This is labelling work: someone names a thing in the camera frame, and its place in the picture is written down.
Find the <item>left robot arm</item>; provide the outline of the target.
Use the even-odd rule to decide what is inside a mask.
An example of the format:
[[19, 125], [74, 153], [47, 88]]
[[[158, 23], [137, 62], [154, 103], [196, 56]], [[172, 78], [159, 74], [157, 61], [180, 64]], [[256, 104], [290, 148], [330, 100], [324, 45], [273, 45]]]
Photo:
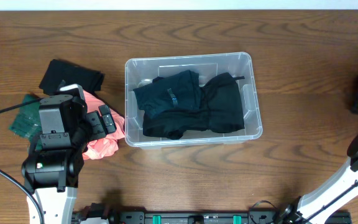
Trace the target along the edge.
[[114, 133], [107, 105], [89, 112], [83, 97], [55, 95], [39, 107], [42, 132], [35, 137], [41, 149], [30, 149], [22, 164], [31, 223], [71, 223], [89, 142]]

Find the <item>large black garment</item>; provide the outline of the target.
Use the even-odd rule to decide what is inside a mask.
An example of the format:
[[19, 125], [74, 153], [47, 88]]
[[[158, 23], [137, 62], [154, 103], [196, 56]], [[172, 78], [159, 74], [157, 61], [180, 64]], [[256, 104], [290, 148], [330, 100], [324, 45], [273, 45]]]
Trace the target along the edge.
[[144, 112], [142, 132], [144, 136], [178, 140], [186, 131], [233, 133], [244, 129], [241, 94], [238, 81], [245, 77], [234, 77], [222, 73], [210, 79], [202, 91], [201, 104], [195, 110], [168, 110], [154, 118]]

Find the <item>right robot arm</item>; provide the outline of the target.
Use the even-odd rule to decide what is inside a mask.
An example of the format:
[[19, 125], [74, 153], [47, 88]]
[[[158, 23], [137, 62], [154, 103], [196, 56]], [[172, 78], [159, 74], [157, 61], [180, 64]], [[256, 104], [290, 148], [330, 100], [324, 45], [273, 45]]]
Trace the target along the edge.
[[[351, 109], [358, 114], [358, 91]], [[347, 160], [325, 183], [300, 197], [279, 214], [274, 223], [325, 223], [358, 196], [358, 135], [347, 149]]]

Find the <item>dark navy cloth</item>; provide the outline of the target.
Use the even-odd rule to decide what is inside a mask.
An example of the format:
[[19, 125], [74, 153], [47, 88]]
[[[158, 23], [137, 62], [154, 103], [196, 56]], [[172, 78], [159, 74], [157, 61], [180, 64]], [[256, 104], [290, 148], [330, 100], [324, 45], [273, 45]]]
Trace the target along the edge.
[[151, 84], [134, 89], [134, 93], [138, 109], [143, 110], [149, 118], [172, 109], [198, 109], [202, 97], [199, 74], [191, 70], [154, 78]]

